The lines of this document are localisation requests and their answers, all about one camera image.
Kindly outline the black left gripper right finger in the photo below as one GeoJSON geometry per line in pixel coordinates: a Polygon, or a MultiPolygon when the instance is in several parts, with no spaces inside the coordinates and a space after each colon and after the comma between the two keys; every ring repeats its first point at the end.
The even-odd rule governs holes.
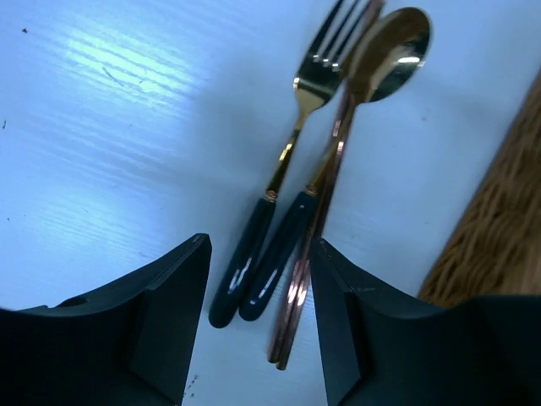
{"type": "Polygon", "coordinates": [[[355,266],[325,240],[310,269],[331,405],[537,405],[540,299],[445,309],[355,266]]]}

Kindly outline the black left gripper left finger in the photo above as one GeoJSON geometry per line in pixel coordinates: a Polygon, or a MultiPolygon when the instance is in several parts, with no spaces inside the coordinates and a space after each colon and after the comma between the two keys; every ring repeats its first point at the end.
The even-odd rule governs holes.
{"type": "Polygon", "coordinates": [[[179,405],[210,257],[197,233],[57,306],[2,310],[2,404],[179,405]]]}

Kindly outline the gold fork green handle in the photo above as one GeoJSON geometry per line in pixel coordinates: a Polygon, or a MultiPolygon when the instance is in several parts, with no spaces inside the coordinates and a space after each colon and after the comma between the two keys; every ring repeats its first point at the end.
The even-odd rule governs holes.
{"type": "Polygon", "coordinates": [[[298,119],[281,152],[272,179],[254,207],[216,290],[209,310],[209,322],[214,328],[223,328],[232,321],[255,283],[263,284],[263,303],[268,303],[300,233],[297,223],[306,223],[307,215],[314,209],[315,192],[314,187],[310,186],[307,192],[298,195],[284,216],[267,251],[263,255],[260,253],[306,119],[335,95],[349,69],[347,54],[355,47],[352,36],[361,34],[368,12],[380,8],[379,1],[367,1],[362,7],[354,1],[335,27],[336,16],[342,5],[342,1],[337,1],[329,12],[304,54],[293,80],[299,108],[298,119]]]}

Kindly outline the brown wicker cutlery tray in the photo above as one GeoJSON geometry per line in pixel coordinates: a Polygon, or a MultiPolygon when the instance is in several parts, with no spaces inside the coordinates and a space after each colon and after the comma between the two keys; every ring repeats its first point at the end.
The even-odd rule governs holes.
{"type": "Polygon", "coordinates": [[[418,292],[454,307],[482,294],[540,293],[540,80],[418,292]]]}

